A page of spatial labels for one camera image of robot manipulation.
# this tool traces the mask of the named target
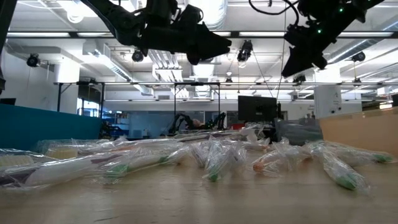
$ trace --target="desk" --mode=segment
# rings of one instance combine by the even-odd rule
[[[250,152],[249,160],[258,155]],[[370,196],[337,186],[315,161],[283,178],[246,170],[211,183],[187,160],[132,173],[114,185],[79,179],[34,194],[1,192],[0,219],[2,224],[397,223],[398,164],[357,171],[373,186]]]

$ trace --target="black robotic arm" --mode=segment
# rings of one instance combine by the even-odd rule
[[[231,41],[210,32],[201,9],[188,5],[183,12],[176,0],[148,0],[134,12],[109,0],[81,0],[105,23],[123,45],[134,45],[147,56],[148,49],[186,53],[191,64],[229,52]]]

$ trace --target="cardboard box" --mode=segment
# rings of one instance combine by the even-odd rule
[[[320,120],[327,141],[398,156],[398,108],[333,116]]]

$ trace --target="wooden table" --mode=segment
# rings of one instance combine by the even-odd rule
[[[369,196],[337,186],[315,161],[282,178],[245,170],[211,183],[187,160],[114,185],[79,179],[28,194],[3,191],[0,223],[398,223],[398,164],[356,170],[372,185]]]

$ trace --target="blue wall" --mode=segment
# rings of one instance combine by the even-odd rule
[[[0,148],[30,150],[45,139],[97,139],[101,120],[0,104]]]
[[[157,138],[161,134],[167,135],[174,120],[174,111],[131,111],[129,113],[129,138],[142,138],[144,129],[148,130],[148,135],[151,138]],[[203,111],[181,111],[178,113],[203,122]],[[185,122],[181,124],[180,129],[185,129]]]

